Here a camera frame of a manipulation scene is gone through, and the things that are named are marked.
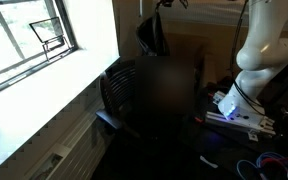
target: radiator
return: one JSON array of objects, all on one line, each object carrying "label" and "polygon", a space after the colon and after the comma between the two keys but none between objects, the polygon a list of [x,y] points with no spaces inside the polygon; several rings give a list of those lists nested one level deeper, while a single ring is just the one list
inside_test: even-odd
[{"label": "radiator", "polygon": [[89,180],[112,139],[96,119],[100,108],[94,83],[0,166],[0,179]]}]

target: window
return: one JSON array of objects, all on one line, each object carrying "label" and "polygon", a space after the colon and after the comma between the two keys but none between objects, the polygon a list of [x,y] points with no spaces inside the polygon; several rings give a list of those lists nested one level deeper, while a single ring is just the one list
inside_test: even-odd
[{"label": "window", "polygon": [[0,90],[50,64],[30,23],[60,17],[68,45],[76,48],[64,11],[61,0],[0,0]]}]

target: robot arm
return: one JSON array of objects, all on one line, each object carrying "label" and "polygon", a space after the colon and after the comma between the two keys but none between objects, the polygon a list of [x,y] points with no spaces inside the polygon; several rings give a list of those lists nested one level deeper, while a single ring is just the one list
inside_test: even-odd
[{"label": "robot arm", "polygon": [[[280,38],[288,19],[288,0],[250,0],[248,4],[249,32],[237,55],[242,71],[236,84],[251,100],[245,99],[233,85],[218,109],[227,121],[265,132],[267,117],[256,98],[288,64],[288,39]],[[271,127],[267,132],[274,134]]]}]

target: window frame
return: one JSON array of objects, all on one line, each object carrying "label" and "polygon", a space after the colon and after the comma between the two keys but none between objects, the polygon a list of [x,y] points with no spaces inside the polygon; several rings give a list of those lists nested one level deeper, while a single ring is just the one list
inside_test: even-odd
[{"label": "window frame", "polygon": [[[24,3],[24,2],[30,2],[30,1],[35,1],[35,0],[9,0],[9,1],[5,1],[5,0],[1,0],[0,1],[0,5],[5,5],[5,4],[15,4],[15,3]],[[62,24],[63,24],[63,28],[65,29],[66,31],[66,34],[67,34],[67,38],[68,38],[68,42],[71,44],[71,49],[68,51],[66,55],[69,55],[70,53],[76,51],[78,49],[78,45],[77,45],[77,41],[76,41],[76,38],[74,36],[74,33],[73,33],[73,30],[72,30],[72,27],[71,27],[71,24],[70,24],[70,21],[69,21],[69,17],[67,15],[67,12],[66,12],[66,9],[65,9],[65,5],[64,5],[64,2],[61,1],[61,0],[41,0],[41,1],[44,1],[45,4],[46,4],[46,8],[50,14],[50,17],[52,18],[52,16],[56,17],[60,17],[61,21],[62,21]],[[58,15],[56,15],[56,10],[55,10],[55,6],[54,6],[54,2],[57,6],[57,10],[58,10]],[[1,11],[0,11],[0,23],[1,23],[1,26],[2,28],[4,29],[5,33],[7,34],[7,36],[9,37],[9,40],[11,41],[11,43],[13,44],[13,46],[15,47],[18,55],[23,59],[22,61],[18,62],[18,63],[15,63],[9,67],[6,67],[2,70],[0,70],[0,75],[2,73],[5,73],[9,70],[12,70],[16,67],[19,67],[37,57],[40,57],[42,55],[45,55],[44,51],[41,51],[40,53],[38,54],[35,54],[31,57],[28,57],[28,58],[25,58],[22,50],[20,49],[19,47],[19,44],[17,43],[14,35],[12,34],[12,31],[10,30],[8,24],[6,23],[6,20],[5,18],[3,17]],[[57,60],[60,60],[62,58],[62,56],[60,56],[59,58],[57,57],[56,60],[52,60],[52,61],[49,61],[47,60],[47,58],[45,58],[44,61],[28,68],[27,70],[23,71],[23,72],[19,72],[19,74],[3,81],[0,83],[0,91],[6,89],[7,87],[10,87],[11,85],[21,81],[22,79],[38,72],[39,70],[42,70],[43,68],[53,64],[54,62],[56,62]]]}]

